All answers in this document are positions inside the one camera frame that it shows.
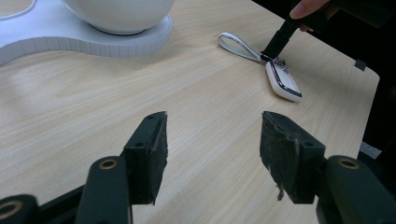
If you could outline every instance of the light wood tabletop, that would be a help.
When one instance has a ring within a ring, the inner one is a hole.
[[[6,16],[30,2],[0,4]],[[281,18],[249,0],[176,0],[169,14],[169,43],[148,56],[56,50],[0,66],[0,197],[28,193],[42,204],[83,185],[145,116],[167,111],[163,182],[154,206],[133,206],[134,223],[318,223],[315,204],[277,200],[259,154],[262,112],[294,120],[326,158],[356,158],[378,75],[296,31],[280,57],[303,100],[289,102],[262,65],[217,42],[229,31],[263,50]]]

